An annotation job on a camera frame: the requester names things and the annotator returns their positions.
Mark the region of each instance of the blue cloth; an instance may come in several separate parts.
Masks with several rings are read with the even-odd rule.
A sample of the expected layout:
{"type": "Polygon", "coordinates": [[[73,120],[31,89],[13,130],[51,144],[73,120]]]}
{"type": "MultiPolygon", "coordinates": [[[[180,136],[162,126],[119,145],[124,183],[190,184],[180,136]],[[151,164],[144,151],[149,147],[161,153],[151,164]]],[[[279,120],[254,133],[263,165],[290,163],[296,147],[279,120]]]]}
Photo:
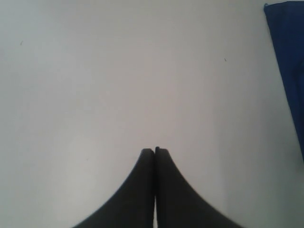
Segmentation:
{"type": "Polygon", "coordinates": [[[304,2],[266,4],[264,11],[304,157],[304,2]]]}

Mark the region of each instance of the white surface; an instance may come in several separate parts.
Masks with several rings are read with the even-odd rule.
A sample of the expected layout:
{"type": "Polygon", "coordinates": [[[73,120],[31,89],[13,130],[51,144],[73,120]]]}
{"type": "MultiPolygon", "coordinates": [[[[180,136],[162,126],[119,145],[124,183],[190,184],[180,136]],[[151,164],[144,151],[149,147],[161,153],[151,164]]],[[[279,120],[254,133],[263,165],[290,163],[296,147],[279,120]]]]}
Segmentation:
{"type": "Polygon", "coordinates": [[[75,225],[157,145],[241,225],[303,227],[263,5],[1,0],[0,227],[75,225]]]}

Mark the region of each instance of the blue fabric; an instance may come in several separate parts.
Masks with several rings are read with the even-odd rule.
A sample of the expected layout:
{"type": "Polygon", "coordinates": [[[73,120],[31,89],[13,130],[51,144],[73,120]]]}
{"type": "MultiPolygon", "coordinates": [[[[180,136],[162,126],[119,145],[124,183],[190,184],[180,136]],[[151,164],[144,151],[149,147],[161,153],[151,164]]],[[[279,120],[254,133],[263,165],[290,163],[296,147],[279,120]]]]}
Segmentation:
{"type": "Polygon", "coordinates": [[[264,11],[304,157],[304,2],[266,4],[264,11]]]}

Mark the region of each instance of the white floor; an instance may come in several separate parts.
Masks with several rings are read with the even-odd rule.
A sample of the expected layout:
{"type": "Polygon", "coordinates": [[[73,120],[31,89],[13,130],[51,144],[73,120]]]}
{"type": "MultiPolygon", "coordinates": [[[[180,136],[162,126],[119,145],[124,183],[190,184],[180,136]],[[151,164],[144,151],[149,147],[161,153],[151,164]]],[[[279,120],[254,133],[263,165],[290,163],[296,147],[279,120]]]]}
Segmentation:
{"type": "Polygon", "coordinates": [[[0,227],[75,225],[155,146],[239,224],[303,227],[264,3],[0,0],[0,227]]]}

